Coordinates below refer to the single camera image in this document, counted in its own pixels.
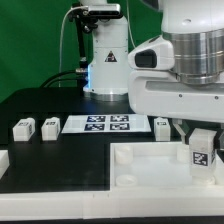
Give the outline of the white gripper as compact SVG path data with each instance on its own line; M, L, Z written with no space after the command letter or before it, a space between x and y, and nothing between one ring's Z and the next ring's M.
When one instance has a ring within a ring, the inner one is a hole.
M137 114L175 118L183 144L190 130L185 120L224 123L224 83L186 85L169 72L137 70L129 76L128 95Z

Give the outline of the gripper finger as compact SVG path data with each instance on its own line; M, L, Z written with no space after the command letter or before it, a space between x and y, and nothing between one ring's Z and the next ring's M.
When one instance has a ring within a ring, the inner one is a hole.
M215 136L215 148L218 150L224 150L224 130L219 130Z

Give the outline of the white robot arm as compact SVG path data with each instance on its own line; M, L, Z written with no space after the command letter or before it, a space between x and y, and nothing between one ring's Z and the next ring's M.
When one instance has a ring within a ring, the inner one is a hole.
M141 0L162 14L161 34L128 55L138 114L224 123L224 0Z

